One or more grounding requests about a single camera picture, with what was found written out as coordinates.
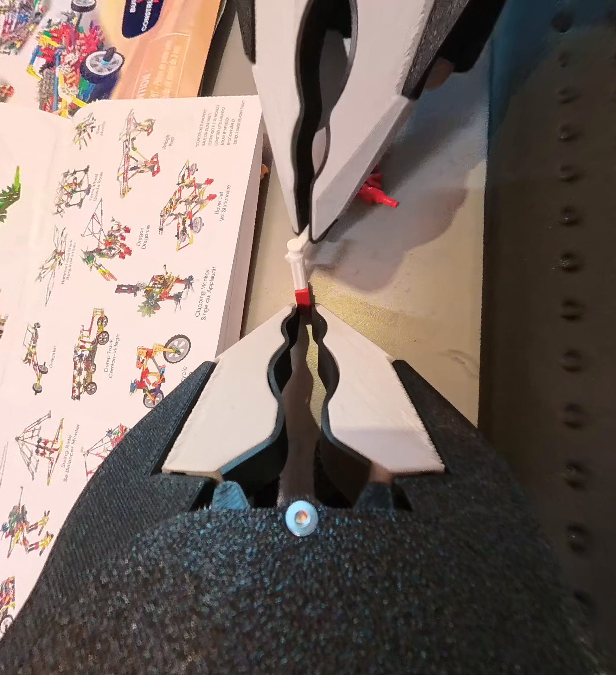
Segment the orange printed toy box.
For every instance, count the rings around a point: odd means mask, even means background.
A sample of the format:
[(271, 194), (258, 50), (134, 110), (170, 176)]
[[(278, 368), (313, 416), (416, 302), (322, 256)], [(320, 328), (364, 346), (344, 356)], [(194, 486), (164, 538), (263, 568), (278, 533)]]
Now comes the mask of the orange printed toy box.
[(225, 1), (0, 1), (0, 103), (61, 117), (199, 94)]

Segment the white toy rod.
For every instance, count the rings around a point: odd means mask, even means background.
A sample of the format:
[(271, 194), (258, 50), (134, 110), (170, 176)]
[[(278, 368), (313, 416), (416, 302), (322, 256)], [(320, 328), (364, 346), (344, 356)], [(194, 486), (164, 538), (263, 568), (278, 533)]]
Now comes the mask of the white toy rod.
[(307, 230), (287, 241), (286, 261), (290, 266), (294, 291), (303, 291), (309, 287), (309, 275), (305, 263), (305, 253), (309, 244)]

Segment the white printed instruction booklet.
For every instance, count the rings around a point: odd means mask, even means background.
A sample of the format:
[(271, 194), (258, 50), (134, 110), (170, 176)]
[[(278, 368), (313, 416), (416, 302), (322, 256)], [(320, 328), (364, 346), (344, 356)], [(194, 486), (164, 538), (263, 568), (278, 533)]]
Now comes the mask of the white printed instruction booklet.
[(256, 97), (0, 103), (0, 640), (130, 429), (240, 334)]

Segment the black dotted mat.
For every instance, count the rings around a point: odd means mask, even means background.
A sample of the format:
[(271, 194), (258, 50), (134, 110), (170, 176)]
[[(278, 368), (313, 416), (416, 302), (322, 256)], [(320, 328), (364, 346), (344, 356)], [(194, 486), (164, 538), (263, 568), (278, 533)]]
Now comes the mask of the black dotted mat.
[(616, 671), (616, 1), (508, 1), (490, 55), (479, 423)]

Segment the red toy rod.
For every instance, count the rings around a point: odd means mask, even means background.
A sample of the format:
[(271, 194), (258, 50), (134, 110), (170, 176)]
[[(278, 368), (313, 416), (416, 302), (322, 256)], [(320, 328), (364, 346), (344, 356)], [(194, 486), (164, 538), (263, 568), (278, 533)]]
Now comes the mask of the red toy rod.
[(388, 196), (380, 187), (368, 183), (358, 190), (356, 198), (367, 205), (384, 205), (390, 208), (396, 208), (399, 204), (397, 200)]

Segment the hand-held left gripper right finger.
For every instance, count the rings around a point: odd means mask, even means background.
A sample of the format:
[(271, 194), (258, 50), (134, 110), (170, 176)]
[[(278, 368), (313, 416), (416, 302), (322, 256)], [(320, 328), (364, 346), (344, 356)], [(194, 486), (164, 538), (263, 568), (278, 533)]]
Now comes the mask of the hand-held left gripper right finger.
[(313, 307), (312, 334), (326, 391), (321, 429), (327, 439), (388, 473), (443, 473), (393, 358), (320, 304)]

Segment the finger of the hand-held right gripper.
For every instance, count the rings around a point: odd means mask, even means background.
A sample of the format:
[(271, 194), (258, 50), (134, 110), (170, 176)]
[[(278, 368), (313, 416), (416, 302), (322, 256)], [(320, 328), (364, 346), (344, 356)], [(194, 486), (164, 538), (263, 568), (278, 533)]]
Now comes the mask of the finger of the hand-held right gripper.
[(303, 104), (298, 54), (308, 1), (253, 1), (253, 77), (274, 167), (295, 237), (303, 232), (299, 208), (298, 133)]
[(309, 200), (317, 243), (354, 199), (411, 106), (402, 90), (423, 29), (426, 1), (350, 1), (351, 38), (340, 94)]

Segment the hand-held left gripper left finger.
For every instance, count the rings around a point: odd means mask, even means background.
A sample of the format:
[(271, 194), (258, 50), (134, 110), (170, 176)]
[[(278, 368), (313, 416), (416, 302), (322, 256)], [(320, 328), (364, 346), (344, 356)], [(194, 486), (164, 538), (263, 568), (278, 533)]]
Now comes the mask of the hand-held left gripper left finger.
[(295, 305), (222, 352), (177, 436), (164, 473), (279, 475), (288, 454), (282, 390), (301, 316)]

